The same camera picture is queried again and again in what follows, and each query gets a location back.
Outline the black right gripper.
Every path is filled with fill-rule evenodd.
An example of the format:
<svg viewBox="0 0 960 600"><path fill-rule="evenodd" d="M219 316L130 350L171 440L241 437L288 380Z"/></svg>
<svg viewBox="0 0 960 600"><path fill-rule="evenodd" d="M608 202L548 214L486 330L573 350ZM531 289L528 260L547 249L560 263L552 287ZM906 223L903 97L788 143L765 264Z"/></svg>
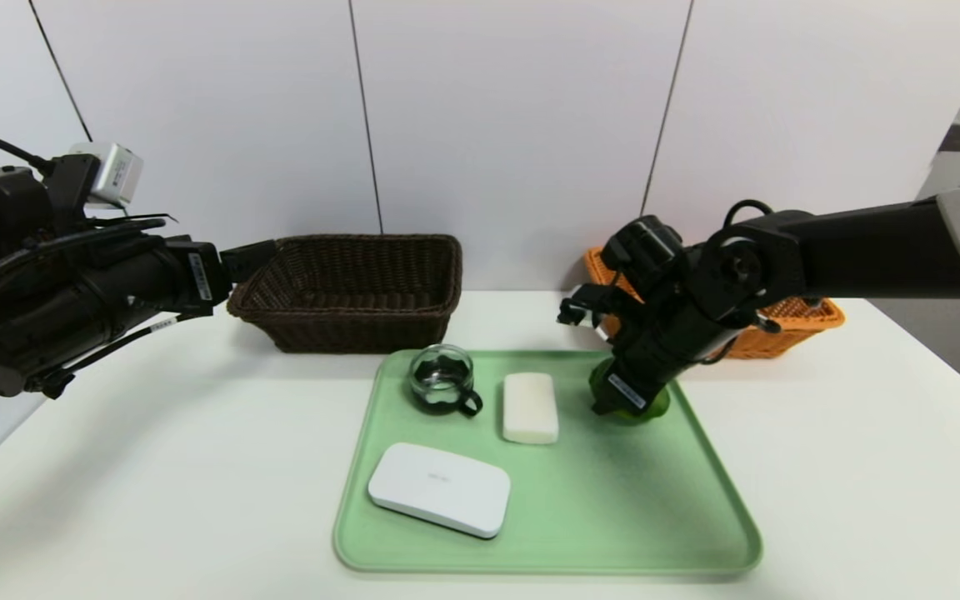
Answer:
<svg viewBox="0 0 960 600"><path fill-rule="evenodd" d="M618 320L608 330L610 357L598 365L597 415L664 414L672 405L667 388L698 363L690 337L667 337L656 327Z"/></svg>

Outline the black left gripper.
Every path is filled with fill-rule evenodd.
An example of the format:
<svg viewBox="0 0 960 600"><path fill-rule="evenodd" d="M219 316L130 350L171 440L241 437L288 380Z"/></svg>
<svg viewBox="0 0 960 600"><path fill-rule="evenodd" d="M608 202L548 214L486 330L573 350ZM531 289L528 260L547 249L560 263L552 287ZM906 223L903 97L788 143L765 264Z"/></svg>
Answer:
<svg viewBox="0 0 960 600"><path fill-rule="evenodd" d="M244 283L277 253L275 239L218 252L188 235L141 234L97 249L97 280L129 307L210 314L228 300L232 283Z"/></svg>

